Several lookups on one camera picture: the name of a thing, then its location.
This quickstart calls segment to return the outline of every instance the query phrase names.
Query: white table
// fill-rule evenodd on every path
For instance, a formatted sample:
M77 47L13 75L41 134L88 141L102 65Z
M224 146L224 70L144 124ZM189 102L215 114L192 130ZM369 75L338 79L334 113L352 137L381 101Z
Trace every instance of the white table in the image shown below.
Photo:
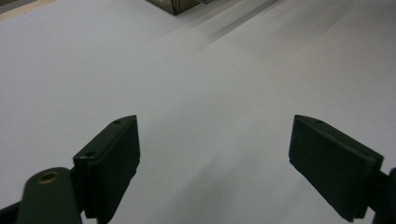
M216 0L177 17L68 0L2 21L0 207L136 114L142 160L111 223L347 223L289 164L293 116L384 155L387 174L395 56L392 0Z

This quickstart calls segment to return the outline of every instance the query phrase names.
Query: metal object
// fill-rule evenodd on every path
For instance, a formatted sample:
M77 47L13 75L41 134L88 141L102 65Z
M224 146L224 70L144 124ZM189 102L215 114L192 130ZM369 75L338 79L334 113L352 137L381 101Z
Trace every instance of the metal object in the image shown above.
M200 4L200 2L196 0L148 0L148 1L173 15L177 15L191 7Z
M295 116L290 163L344 219L363 218L367 207L374 223L396 223L396 169L379 169L383 156L329 124Z
M80 213L108 223L140 161L136 116L105 127L75 157L75 167L32 176L20 203L0 211L0 223L81 223Z

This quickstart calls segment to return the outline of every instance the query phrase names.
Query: screw hole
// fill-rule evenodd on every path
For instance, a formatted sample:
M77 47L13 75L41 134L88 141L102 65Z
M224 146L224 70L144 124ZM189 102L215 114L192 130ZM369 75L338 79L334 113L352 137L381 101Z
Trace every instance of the screw hole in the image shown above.
M55 181L56 179L58 179L58 177L59 177L58 172L48 172L48 173L40 176L40 178L38 178L38 183L42 184L42 185L49 184L49 183Z
M91 151L87 153L87 157L94 157L96 155L96 152Z

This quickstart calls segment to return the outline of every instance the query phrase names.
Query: white surface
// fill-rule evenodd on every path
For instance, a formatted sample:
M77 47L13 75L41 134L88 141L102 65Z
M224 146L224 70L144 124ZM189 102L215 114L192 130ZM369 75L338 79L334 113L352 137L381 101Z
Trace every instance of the white surface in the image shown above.
M347 223L289 164L293 116L378 151L388 173L395 40L391 0L216 0L177 17L69 0L2 21L0 207L136 114L142 160L112 223Z

